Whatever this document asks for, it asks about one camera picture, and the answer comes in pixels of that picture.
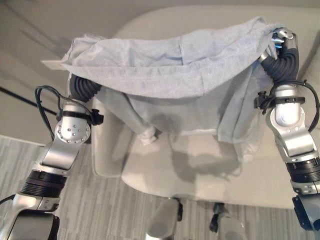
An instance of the chair seat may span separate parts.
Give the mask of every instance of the chair seat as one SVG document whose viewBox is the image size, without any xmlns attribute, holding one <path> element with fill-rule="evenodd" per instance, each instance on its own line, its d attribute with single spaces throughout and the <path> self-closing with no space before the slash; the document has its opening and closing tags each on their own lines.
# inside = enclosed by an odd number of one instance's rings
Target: chair seat
<svg viewBox="0 0 320 240">
<path fill-rule="evenodd" d="M 136 139 L 122 180 L 141 192 L 240 205 L 292 208 L 290 176 L 265 129 L 256 160 L 240 163 L 233 146 L 212 135 L 173 136 L 143 146 Z"/>
</svg>

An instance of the chair armrest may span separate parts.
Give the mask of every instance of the chair armrest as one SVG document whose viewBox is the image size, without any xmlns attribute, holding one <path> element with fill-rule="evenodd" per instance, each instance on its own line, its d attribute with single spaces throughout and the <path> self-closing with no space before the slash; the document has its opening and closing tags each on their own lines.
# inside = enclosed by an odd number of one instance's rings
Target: chair armrest
<svg viewBox="0 0 320 240">
<path fill-rule="evenodd" d="M 96 98 L 92 108 L 104 116 L 103 124 L 91 128 L 91 156 L 93 172 L 101 177 L 120 177 L 133 131 Z"/>
</svg>

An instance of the cloth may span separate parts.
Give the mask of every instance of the cloth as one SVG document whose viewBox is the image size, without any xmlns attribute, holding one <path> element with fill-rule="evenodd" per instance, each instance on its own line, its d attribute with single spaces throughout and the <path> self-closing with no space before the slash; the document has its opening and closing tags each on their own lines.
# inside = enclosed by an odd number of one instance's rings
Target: cloth
<svg viewBox="0 0 320 240">
<path fill-rule="evenodd" d="M 145 144 L 155 140 L 155 129 L 215 134 L 248 161 L 261 136 L 253 101 L 271 84 L 257 59 L 265 50 L 276 58 L 271 39 L 281 27 L 256 17 L 164 40 L 86 34 L 73 40 L 61 63 L 103 85 L 96 97 Z"/>
</svg>

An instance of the black cable clip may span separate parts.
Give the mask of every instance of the black cable clip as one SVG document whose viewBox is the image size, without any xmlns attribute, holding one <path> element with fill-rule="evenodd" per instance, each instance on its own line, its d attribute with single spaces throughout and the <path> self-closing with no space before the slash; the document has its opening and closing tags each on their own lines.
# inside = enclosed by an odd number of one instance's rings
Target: black cable clip
<svg viewBox="0 0 320 240">
<path fill-rule="evenodd" d="M 93 125 L 93 126 L 100 125 L 104 122 L 104 116 L 99 114 L 98 109 L 92 109 L 92 112 L 90 113 L 90 115 L 87 115 L 81 112 L 75 112 L 75 111 L 63 111 L 62 116 L 85 119 L 89 125 Z M 60 121 L 62 116 L 60 115 L 58 117 L 58 114 L 57 114 L 57 120 Z"/>
</svg>

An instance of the black corrugated cable sleeve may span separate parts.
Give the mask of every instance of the black corrugated cable sleeve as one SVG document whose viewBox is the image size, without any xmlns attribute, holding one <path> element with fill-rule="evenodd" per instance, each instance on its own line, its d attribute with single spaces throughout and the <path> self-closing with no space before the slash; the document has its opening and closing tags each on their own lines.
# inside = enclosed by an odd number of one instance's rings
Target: black corrugated cable sleeve
<svg viewBox="0 0 320 240">
<path fill-rule="evenodd" d="M 268 56 L 261 65 L 275 84 L 296 79 L 299 69 L 299 52 L 296 48 L 285 47 L 277 60 Z"/>
<path fill-rule="evenodd" d="M 101 85 L 72 74 L 69 89 L 72 99 L 86 103 L 101 89 Z"/>
</svg>

